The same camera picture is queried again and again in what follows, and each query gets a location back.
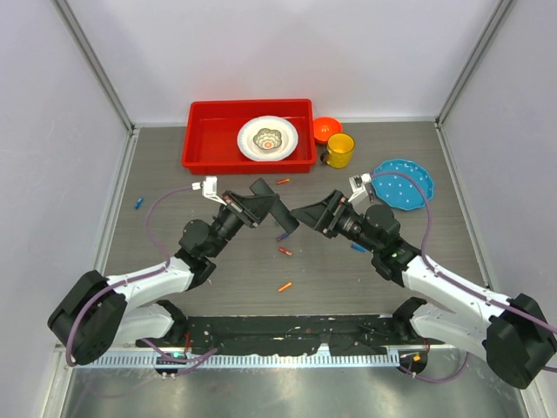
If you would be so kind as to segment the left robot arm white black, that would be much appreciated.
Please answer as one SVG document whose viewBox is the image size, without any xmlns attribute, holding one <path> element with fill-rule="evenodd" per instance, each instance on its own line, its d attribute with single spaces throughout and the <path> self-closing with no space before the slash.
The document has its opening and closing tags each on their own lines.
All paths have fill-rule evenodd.
<svg viewBox="0 0 557 418">
<path fill-rule="evenodd" d="M 193 219 L 185 224 L 179 249 L 164 262 L 132 273 L 103 276 L 84 273 L 54 309 L 47 327 L 65 348 L 69 367 L 96 361 L 113 345 L 140 340 L 153 350 L 163 343 L 176 347 L 185 338 L 187 319 L 165 300 L 204 284 L 218 257 L 238 231 L 257 228 L 269 216 L 291 233 L 298 226 L 277 193 L 263 180 L 252 195 L 227 191 L 209 194 L 218 202 L 211 222 Z"/>
</svg>

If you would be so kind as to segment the red battery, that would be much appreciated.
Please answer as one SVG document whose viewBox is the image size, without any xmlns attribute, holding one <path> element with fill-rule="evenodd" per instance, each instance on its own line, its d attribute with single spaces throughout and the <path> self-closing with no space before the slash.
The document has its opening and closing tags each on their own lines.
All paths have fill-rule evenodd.
<svg viewBox="0 0 557 418">
<path fill-rule="evenodd" d="M 280 252 L 282 252 L 283 254 L 287 255 L 287 256 L 292 256 L 293 255 L 292 251 L 290 251 L 290 250 L 288 250 L 284 247 L 279 247 L 278 250 Z"/>
</svg>

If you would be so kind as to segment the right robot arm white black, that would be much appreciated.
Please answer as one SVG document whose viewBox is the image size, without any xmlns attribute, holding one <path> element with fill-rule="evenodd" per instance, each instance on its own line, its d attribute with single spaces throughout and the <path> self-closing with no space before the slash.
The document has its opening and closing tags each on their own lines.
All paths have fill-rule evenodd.
<svg viewBox="0 0 557 418">
<path fill-rule="evenodd" d="M 426 296 L 406 303 L 393 333 L 405 344 L 424 337 L 483 360 L 510 386 L 526 389 L 556 354 L 556 330 L 540 305 L 521 293 L 512 298 L 479 287 L 445 269 L 400 236 L 391 208 L 372 205 L 359 214 L 340 191 L 293 209 L 299 222 L 331 239 L 342 235 L 372 253 L 376 273 Z"/>
</svg>

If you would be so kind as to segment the blue battery under right arm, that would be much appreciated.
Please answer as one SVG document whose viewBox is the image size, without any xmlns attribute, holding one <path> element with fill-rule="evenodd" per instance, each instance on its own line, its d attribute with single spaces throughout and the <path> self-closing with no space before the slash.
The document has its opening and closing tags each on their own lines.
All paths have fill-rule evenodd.
<svg viewBox="0 0 557 418">
<path fill-rule="evenodd" d="M 352 244 L 351 244 L 351 248 L 354 249 L 354 250 L 356 250 L 356 251 L 362 252 L 362 253 L 365 253 L 365 252 L 366 252 L 366 249 L 365 249 L 363 246 L 359 246 L 359 245 L 357 245 L 357 244 L 355 244 L 355 243 L 352 243 Z"/>
</svg>

